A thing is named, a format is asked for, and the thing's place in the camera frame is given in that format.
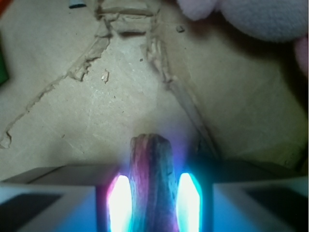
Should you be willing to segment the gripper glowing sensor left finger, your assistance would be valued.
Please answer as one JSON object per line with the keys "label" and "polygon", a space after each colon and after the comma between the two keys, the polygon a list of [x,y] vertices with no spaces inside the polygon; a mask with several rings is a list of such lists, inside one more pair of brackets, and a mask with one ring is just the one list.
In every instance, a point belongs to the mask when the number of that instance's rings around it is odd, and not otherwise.
{"label": "gripper glowing sensor left finger", "polygon": [[0,183],[3,232],[128,232],[131,207],[117,164],[39,167]]}

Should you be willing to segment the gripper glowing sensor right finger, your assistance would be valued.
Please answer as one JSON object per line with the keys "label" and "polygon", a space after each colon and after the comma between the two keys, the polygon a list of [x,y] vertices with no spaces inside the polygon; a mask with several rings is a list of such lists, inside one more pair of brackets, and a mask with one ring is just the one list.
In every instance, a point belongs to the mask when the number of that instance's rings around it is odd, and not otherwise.
{"label": "gripper glowing sensor right finger", "polygon": [[307,232],[308,177],[202,184],[183,173],[176,215],[182,232]]}

